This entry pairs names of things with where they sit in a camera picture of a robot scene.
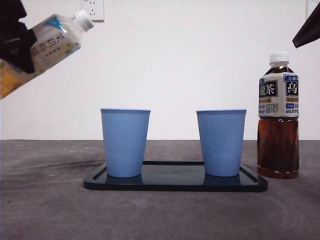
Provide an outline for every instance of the cup rim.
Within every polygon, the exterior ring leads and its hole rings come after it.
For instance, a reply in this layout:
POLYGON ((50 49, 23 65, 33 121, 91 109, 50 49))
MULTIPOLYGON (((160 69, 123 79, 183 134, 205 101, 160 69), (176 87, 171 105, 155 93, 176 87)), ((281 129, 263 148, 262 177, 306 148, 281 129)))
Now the cup rim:
POLYGON ((139 109, 139 108, 108 108, 108 107, 102 107, 100 108, 101 112, 105 111, 139 111, 139 112, 151 112, 149 109, 139 109))
POLYGON ((197 113, 220 113, 220 112, 247 112, 246 109, 211 109, 211 110, 198 110, 197 113))

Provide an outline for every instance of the white wall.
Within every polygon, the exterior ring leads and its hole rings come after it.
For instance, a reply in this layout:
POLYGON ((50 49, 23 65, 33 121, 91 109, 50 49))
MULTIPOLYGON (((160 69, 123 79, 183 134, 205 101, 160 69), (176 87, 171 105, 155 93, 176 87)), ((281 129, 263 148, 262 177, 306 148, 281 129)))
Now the white wall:
MULTIPOLYGON (((80 0, 22 0, 31 28, 80 0)), ((295 49, 305 0, 105 0, 82 48, 1 103, 2 139, 102 139, 101 107, 151 109, 148 139, 199 139, 196 110, 246 108, 257 138, 269 54, 300 76, 300 139, 320 139, 320 40, 295 49)))

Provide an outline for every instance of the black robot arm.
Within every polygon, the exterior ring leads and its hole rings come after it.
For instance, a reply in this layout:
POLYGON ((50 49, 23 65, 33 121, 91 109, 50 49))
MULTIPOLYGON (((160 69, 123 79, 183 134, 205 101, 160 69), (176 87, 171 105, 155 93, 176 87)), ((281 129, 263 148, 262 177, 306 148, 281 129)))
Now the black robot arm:
POLYGON ((34 73, 30 48, 37 41, 32 29, 19 22, 27 16, 20 0, 0 0, 0 59, 28 74, 34 73))

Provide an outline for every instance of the power outlet plate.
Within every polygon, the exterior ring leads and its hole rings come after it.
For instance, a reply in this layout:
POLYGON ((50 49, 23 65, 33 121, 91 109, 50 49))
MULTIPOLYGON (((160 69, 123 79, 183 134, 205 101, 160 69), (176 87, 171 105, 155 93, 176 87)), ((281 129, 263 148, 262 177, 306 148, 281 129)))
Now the power outlet plate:
POLYGON ((320 0, 306 0, 306 18, 308 18, 315 10, 320 0))
POLYGON ((94 22, 105 20, 105 1, 104 0, 81 0, 84 9, 90 19, 94 22))

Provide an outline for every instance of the bottle neck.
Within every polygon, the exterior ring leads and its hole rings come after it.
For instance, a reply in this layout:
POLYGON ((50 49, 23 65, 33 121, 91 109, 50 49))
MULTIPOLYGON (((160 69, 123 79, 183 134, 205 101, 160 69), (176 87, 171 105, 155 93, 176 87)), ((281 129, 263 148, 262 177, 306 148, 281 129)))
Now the bottle neck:
POLYGON ((273 68, 278 68, 278 67, 281 67, 281 66, 283 66, 283 67, 288 67, 288 61, 276 61, 276 62, 272 62, 271 64, 270 64, 270 66, 271 66, 271 68, 273 69, 273 68))

